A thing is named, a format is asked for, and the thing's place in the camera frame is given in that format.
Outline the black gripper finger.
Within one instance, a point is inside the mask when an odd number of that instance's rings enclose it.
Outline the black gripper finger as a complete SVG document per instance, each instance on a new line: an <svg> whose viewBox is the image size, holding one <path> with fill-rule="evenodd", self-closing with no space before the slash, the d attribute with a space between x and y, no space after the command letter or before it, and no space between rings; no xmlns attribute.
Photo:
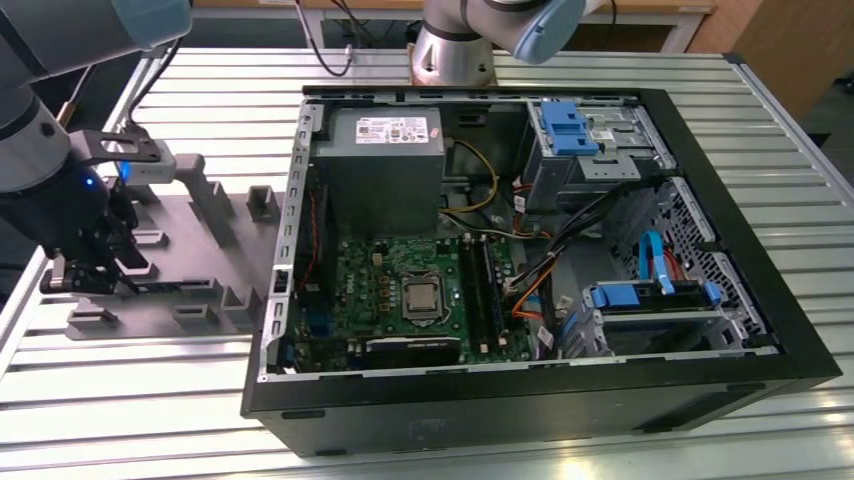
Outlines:
<svg viewBox="0 0 854 480"><path fill-rule="evenodd" d="M49 256L52 267L38 281L41 294L74 293L81 295L139 294L140 288L125 274L122 268L143 268L144 256L140 253L121 254L96 265L80 260L69 261L61 254Z"/></svg>
<svg viewBox="0 0 854 480"><path fill-rule="evenodd" d="M133 236L133 230L139 227L139 217L129 191L125 187L109 187L108 194L105 215L109 251L108 272L116 280L126 280L124 268L145 269L149 262L139 251Z"/></svg>

